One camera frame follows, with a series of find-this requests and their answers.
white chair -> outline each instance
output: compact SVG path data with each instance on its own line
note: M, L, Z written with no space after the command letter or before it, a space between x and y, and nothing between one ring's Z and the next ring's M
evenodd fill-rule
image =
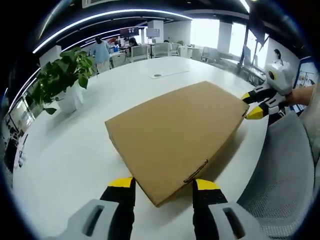
M205 59L206 63L214 63L220 58L220 55L217 49L205 46L201 58Z
M153 47L153 56L155 58L171 56L171 43L161 42L155 43Z
M179 43L171 43L172 50L170 52L171 56L179 56L178 54L178 48L180 44Z
M148 45L140 45L131 47L131 58L130 62L136 62L149 58Z

ceiling light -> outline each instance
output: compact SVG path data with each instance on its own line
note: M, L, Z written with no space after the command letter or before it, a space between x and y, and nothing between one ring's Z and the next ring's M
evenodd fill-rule
M84 23L88 20L91 19L95 19L95 18L99 18L102 16L107 16L107 15L111 15L111 14L119 14L119 13L131 13L131 12L149 12L149 13L159 13L159 14L168 14L168 15L174 15L177 17L181 17L181 18L185 18L185 19L189 19L192 20L191 17L185 16L185 15L181 15L178 13L174 13L174 12L169 12L169 11L162 11L162 10L152 10L152 9L125 9L125 10L116 10L116 11L108 11L108 12L103 12L103 13L99 13L93 16L89 16L86 18L83 18L79 21L76 21L68 26L65 26L64 28L62 28L61 30L57 31L56 33L54 33L53 35L51 35L50 37L48 37L46 40L44 40L38 47L36 47L33 50L33 54L35 54L36 52L38 52L44 45L46 45L48 42L50 42L52 39L54 39L55 37L57 37L58 35L62 34L64 31L79 25L81 23Z
M103 37L103 38L101 38L101 39L108 39L108 38L112 38L112 37L115 37L115 36L120 36L120 34L115 34L115 35L111 35L111 36L105 36L105 37ZM83 47L85 47L85 46L87 46L87 45L90 45L90 44L93 44L93 43L95 43L96 41L90 41L90 42L87 42L86 44L83 44L82 46L80 46L80 48L83 48Z
M250 7L248 5L248 3L246 2L246 0L239 0L240 3L242 3L242 5L244 6L245 10L250 13Z
M10 110L12 109L12 107L14 106L15 101L16 101L17 98L19 97L21 91L25 88L25 86L28 84L28 82L30 81L30 79L32 79L33 76L36 75L37 72L39 72L40 69L41 69L41 68L39 67L39 68L28 78L28 80L23 84L23 86L21 87L21 89L18 91L18 93L16 94L15 98L13 99L13 101L12 101L10 107L9 107L9 112L10 112Z
M6 88L6 90L4 91L3 96L6 96L7 91L8 91L8 88Z
M105 36L101 39L109 39L109 38L113 38L113 37L116 37L116 36L120 36L120 34L115 34L115 35L112 35L112 36Z

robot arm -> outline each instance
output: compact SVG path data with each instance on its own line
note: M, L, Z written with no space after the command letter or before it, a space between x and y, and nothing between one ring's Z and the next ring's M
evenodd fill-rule
M258 220L236 202L228 202L213 182L192 183L196 240L267 240Z
M112 181L100 200L93 199L74 213L66 230L45 240L129 240L135 221L136 180Z
M291 93L294 76L290 64L287 62L283 62L283 65L279 62L267 64L265 71L266 81L241 98L247 104L261 102L248 113L246 119L262 119L268 114L278 113L288 105L286 95Z

potted plant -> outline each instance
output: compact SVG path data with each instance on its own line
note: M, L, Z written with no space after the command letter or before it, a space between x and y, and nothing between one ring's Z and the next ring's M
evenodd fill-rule
M57 109L44 107L57 101L65 113L76 108L76 98L81 92L77 88L87 89L88 78L93 74L93 60L80 47L60 53L60 58L48 62L38 73L32 99L52 115Z

white table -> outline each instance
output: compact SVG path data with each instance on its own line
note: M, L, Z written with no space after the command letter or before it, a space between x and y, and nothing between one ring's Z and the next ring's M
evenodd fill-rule
M83 91L83 106L70 116L59 110L54 115L42 112L26 132L23 152L27 161L13 172L17 203L39 236L59 235L67 227L68 218L91 199L99 199L110 181L131 175L109 140L106 120L202 81L210 81L239 98L254 88L200 61L178 56L153 58L92 77ZM224 169L212 169L222 171L211 180L221 187L228 201L237 201L250 180L267 123L268 117L245 119L219 157L228 164ZM132 240L195 239L191 196L157 208L137 185L134 214Z

